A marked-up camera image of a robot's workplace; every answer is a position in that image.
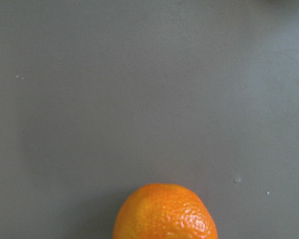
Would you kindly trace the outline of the orange mandarin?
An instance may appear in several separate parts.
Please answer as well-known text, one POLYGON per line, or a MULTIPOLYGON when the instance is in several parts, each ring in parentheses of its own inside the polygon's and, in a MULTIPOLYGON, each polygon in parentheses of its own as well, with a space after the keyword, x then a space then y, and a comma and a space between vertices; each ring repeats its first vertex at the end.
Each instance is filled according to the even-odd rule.
POLYGON ((129 195, 115 220, 114 239, 216 239, 213 218, 191 190, 147 184, 129 195))

